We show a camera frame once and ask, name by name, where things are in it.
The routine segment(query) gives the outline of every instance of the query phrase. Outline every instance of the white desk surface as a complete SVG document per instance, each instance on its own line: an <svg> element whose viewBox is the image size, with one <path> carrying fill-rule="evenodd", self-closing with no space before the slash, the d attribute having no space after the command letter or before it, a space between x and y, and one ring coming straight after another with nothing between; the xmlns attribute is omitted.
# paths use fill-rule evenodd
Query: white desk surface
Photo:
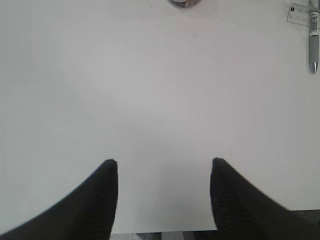
<svg viewBox="0 0 320 240"><path fill-rule="evenodd" d="M0 2L0 233L118 161L113 233L215 229L222 157L320 209L320 73L290 0Z"/></svg>

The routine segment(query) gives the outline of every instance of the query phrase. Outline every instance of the tin can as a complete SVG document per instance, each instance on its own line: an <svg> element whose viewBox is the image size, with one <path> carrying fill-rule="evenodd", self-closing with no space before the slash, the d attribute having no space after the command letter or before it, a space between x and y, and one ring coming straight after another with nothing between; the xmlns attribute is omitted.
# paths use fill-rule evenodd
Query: tin can
<svg viewBox="0 0 320 240"><path fill-rule="evenodd" d="M198 4L201 0L169 0L174 6L178 8L188 9L196 4Z"/></svg>

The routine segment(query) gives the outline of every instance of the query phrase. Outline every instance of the pen tip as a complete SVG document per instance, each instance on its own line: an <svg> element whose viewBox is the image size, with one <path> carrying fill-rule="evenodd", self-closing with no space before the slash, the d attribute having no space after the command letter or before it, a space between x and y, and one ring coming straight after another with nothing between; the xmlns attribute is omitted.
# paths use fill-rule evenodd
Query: pen tip
<svg viewBox="0 0 320 240"><path fill-rule="evenodd" d="M312 73L315 75L317 73L317 70L318 70L318 63L314 62L312 64Z"/></svg>

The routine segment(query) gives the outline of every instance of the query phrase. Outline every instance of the ruler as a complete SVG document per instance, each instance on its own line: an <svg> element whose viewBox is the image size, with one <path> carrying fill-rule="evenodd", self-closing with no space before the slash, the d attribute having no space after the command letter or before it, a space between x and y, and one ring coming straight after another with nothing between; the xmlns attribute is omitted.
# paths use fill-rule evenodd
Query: ruler
<svg viewBox="0 0 320 240"><path fill-rule="evenodd" d="M320 8L305 6L298 3L291 3L289 7L287 21L303 26L310 26L310 14L312 12L320 13Z"/></svg>

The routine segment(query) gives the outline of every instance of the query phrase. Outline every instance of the silver pen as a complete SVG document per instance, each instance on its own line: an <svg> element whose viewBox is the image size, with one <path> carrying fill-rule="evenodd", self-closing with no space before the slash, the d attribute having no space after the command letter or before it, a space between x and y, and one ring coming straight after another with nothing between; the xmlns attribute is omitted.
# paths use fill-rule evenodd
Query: silver pen
<svg viewBox="0 0 320 240"><path fill-rule="evenodd" d="M319 0L310 0L310 6L319 8ZM309 36L309 64L313 74L317 73L319 64L319 12L310 13L310 36Z"/></svg>

